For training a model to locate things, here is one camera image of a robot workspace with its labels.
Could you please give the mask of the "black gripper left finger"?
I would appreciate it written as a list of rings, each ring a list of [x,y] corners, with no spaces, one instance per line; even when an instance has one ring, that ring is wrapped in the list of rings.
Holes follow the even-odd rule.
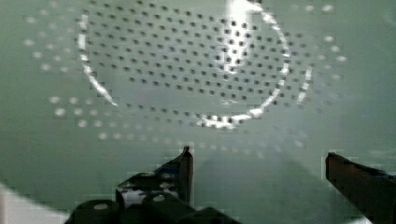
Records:
[[[138,173],[116,187],[116,202],[122,208],[141,204],[150,193],[170,193],[184,203],[191,201],[193,156],[191,148],[182,152],[153,172]]]

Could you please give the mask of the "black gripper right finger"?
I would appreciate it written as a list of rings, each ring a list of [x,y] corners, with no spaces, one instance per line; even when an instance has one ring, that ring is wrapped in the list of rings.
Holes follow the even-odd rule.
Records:
[[[395,224],[395,176],[336,153],[325,159],[327,180],[373,224]]]

